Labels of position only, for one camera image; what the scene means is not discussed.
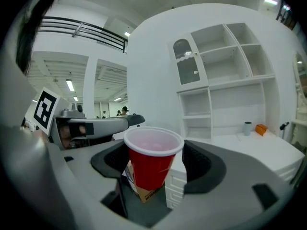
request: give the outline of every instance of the small gray cup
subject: small gray cup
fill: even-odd
[[[245,122],[243,126],[243,133],[245,136],[249,136],[252,130],[252,122]]]

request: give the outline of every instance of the red plastic cup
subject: red plastic cup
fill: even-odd
[[[163,185],[174,156],[184,146],[180,135],[156,127],[128,129],[124,141],[129,147],[135,184],[148,191]]]

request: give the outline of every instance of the orange object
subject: orange object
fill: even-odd
[[[264,133],[267,131],[268,127],[266,127],[265,125],[257,125],[256,126],[256,132],[259,134],[259,135],[264,135]]]

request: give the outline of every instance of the white shelf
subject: white shelf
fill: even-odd
[[[235,39],[223,25],[204,28],[191,33],[191,35],[200,53],[225,46],[236,45]]]
[[[292,123],[296,125],[302,125],[307,127],[307,120],[299,120],[299,119],[294,119],[292,120]]]
[[[201,143],[209,143],[211,144],[211,139],[203,139],[203,138],[195,138],[195,137],[187,137],[186,140],[201,142]]]
[[[233,87],[239,87],[239,86],[246,86],[246,85],[252,85],[256,83],[261,83],[270,79],[274,79],[275,77],[270,76],[259,76],[254,78],[246,78],[236,81],[229,81],[225,83],[218,83],[218,84],[211,84],[209,85],[209,89],[211,91],[213,90],[220,90],[220,89],[227,89],[227,88],[233,88]]]
[[[251,77],[248,65],[237,46],[201,54],[209,86]]]
[[[211,118],[211,114],[183,116],[182,119]]]
[[[213,136],[232,135],[243,131],[245,122],[266,125],[266,108],[261,83],[210,90]]]
[[[270,62],[261,45],[244,45],[242,49],[248,59],[253,76],[272,74]]]
[[[226,26],[236,37],[239,44],[243,45],[258,43],[255,35],[245,23],[227,24]]]
[[[211,139],[211,119],[197,118],[183,120],[185,137]]]
[[[240,44],[241,46],[260,46],[260,44],[255,43],[255,44]]]
[[[179,101],[183,116],[210,114],[208,89],[197,89],[179,93]]]

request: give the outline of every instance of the person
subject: person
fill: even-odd
[[[128,108],[126,106],[124,106],[121,109],[121,116],[126,116],[128,111],[129,111]]]
[[[26,120],[26,118],[23,119],[21,126],[24,128],[28,128],[31,132],[35,131],[35,127],[31,124],[31,122]]]
[[[104,111],[104,114],[102,115],[102,118],[107,118],[106,111]]]

